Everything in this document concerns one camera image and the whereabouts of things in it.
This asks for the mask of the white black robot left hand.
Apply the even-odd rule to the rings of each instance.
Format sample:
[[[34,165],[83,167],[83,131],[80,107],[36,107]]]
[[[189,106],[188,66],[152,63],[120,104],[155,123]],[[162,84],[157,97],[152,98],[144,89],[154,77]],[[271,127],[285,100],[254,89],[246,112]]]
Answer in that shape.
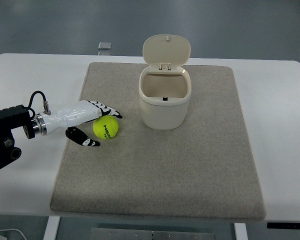
[[[76,144],[84,147],[98,147],[100,143],[91,139],[78,126],[104,116],[122,118],[117,110],[99,101],[81,100],[52,111],[50,114],[45,112],[36,114],[32,120],[32,126],[36,135],[47,136],[57,129],[64,129],[66,137]]]

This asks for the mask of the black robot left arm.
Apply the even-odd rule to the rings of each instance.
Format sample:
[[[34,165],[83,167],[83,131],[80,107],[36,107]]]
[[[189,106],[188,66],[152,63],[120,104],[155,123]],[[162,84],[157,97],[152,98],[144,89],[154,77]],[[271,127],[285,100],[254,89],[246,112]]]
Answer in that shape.
[[[39,90],[32,93],[28,106],[20,104],[0,110],[0,170],[16,161],[22,154],[22,150],[15,146],[13,129],[22,127],[28,139],[34,138],[37,134],[47,134],[43,118],[32,109],[36,94],[42,96],[43,113],[50,115],[46,96]]]

